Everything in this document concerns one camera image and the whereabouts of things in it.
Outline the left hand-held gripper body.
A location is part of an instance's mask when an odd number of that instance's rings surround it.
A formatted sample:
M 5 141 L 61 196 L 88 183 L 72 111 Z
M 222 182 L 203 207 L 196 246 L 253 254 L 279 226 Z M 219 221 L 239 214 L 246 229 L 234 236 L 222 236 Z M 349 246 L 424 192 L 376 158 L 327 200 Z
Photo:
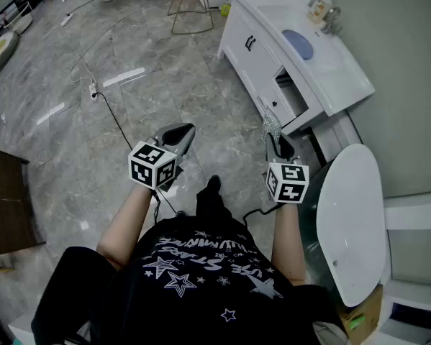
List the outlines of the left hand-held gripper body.
M 129 177 L 151 190 L 168 191 L 183 172 L 183 146 L 139 141 L 128 156 Z

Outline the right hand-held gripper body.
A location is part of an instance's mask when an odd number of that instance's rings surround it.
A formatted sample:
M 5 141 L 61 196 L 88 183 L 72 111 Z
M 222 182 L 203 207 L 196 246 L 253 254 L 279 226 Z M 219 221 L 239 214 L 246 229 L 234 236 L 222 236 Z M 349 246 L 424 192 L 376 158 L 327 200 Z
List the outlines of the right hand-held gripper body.
M 266 187 L 277 203 L 302 203 L 309 186 L 309 167 L 294 163 L 269 162 Z

